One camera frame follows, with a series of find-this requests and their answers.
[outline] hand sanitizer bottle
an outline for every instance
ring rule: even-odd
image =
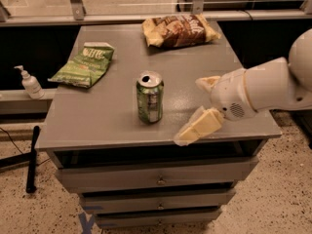
[[[41,98],[45,91],[41,88],[36,77],[31,76],[26,70],[23,70],[23,66],[15,66],[14,68],[20,70],[22,76],[22,85],[25,87],[26,91],[31,98]]]

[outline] gray tabletop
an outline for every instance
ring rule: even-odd
[[[222,37],[210,44],[176,50],[147,47],[140,24],[82,26],[72,56],[85,42],[107,42],[115,53],[106,74],[89,90],[59,85],[36,143],[39,151],[174,144],[173,138],[201,105],[211,107],[195,80],[242,67]],[[137,116],[136,80],[143,70],[160,73],[165,83],[164,114],[145,125]],[[199,140],[270,138],[281,134],[268,111],[252,119],[225,121]]]

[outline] green chip bag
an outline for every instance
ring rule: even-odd
[[[85,43],[84,49],[48,81],[91,88],[107,71],[113,54],[114,48],[107,43]]]

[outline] brown chip bag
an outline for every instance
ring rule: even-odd
[[[142,29],[147,46],[164,48],[192,46],[220,38],[202,15],[146,19]]]

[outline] speckled floor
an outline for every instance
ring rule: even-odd
[[[288,112],[274,112],[282,129],[280,138],[270,139],[258,154],[259,163],[248,178],[237,184],[236,195],[223,206],[220,217],[211,222],[170,224],[101,230],[106,234],[243,234],[312,233],[312,150],[308,138]],[[42,121],[0,122],[23,152],[30,150],[32,129]],[[19,154],[0,131],[0,155]],[[45,161],[38,154],[37,163]],[[85,215],[78,196],[69,194],[56,180],[51,161],[37,167],[34,194],[25,192],[27,167],[0,171],[0,233],[90,233],[81,224]]]

